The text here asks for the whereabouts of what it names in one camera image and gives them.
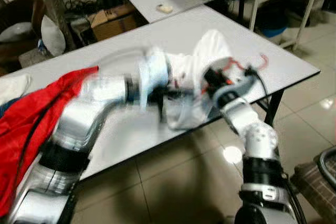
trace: tiled floor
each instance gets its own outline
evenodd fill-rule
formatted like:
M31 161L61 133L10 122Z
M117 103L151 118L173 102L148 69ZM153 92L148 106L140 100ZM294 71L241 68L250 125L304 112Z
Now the tiled floor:
M288 29L286 36L295 32ZM322 71L285 91L275 118L289 174L335 144L336 22L307 28L295 54ZM234 216L241 205L242 164L226 162L228 146L244 149L220 120L91 178L78 188L72 223L208 224ZM299 200L308 223L322 223L302 196Z

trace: blue cloth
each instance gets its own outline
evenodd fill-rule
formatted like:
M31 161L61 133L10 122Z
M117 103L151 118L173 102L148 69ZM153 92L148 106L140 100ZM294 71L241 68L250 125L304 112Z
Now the blue cloth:
M13 105L14 102L20 100L21 97L18 98L14 98L12 100L10 100L9 102L6 102L5 104L0 106L0 118L2 118L5 114L5 111L9 109L10 106Z

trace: white towel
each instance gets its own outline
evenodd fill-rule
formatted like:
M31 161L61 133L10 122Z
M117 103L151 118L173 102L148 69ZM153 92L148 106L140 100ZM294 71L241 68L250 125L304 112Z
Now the white towel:
M20 97L30 85L31 77L22 74L14 77L3 77L0 79L0 105Z
M192 55L166 54L171 65L172 86L193 90L193 94L176 99L164 98L164 112L172 129L191 129L205 122L212 108L207 94L202 95L205 71L214 66L224 67L232 57L224 36L209 30L196 45Z

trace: red cloth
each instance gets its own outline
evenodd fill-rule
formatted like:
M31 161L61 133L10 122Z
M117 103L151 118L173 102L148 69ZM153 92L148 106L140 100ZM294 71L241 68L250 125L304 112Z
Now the red cloth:
M67 73L46 88L15 102L0 119L0 216L6 215L10 210L13 190L23 179L38 154L39 147L51 135L67 102L78 95L84 78L97 71L98 67L93 67ZM27 135L42 111L58 95L30 139L17 184L14 185L19 157Z

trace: black table leg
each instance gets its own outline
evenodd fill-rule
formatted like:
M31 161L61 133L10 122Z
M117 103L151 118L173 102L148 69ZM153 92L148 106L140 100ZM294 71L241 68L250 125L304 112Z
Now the black table leg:
M245 0L239 0L239 12L238 12L238 20L243 23L244 20L244 6L245 6Z
M270 126L273 126L273 120L274 120L275 114L277 113L283 92L284 92L283 89L281 89L272 94L272 98L269 103L269 108L267 110L266 117L265 117L265 123L267 123Z

